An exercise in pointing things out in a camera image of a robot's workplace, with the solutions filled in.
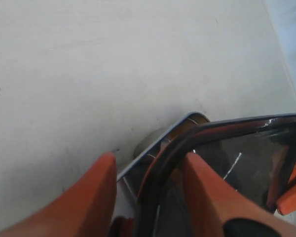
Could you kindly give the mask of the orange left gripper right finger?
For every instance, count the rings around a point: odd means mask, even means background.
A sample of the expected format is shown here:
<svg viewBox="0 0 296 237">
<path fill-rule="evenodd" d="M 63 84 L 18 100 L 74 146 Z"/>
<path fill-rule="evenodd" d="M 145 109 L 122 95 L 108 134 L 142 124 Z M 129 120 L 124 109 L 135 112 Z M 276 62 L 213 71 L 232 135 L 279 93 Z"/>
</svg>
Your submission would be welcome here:
<svg viewBox="0 0 296 237">
<path fill-rule="evenodd" d="M 199 155 L 183 165 L 184 195 L 195 237 L 296 237 L 296 226 L 243 197 Z"/>
</svg>

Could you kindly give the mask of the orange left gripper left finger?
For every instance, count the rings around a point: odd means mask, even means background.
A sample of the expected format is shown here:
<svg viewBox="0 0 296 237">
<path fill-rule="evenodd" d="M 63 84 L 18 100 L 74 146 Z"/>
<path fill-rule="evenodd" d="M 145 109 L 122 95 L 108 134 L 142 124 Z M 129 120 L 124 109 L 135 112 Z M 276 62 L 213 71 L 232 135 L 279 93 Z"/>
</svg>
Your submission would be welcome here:
<svg viewBox="0 0 296 237">
<path fill-rule="evenodd" d="M 106 237 L 116 200 L 116 160 L 101 155 L 52 203 L 0 231 L 0 237 Z"/>
</svg>

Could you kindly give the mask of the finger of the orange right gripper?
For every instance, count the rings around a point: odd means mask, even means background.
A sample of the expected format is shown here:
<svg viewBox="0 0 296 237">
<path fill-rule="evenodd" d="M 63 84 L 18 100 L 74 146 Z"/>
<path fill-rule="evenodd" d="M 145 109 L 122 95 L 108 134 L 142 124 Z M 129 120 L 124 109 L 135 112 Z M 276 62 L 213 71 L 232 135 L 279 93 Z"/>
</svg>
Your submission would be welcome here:
<svg viewBox="0 0 296 237">
<path fill-rule="evenodd" d="M 277 200 L 277 211 L 288 215 L 296 211 L 296 163 L 289 178 L 289 189 Z"/>
</svg>

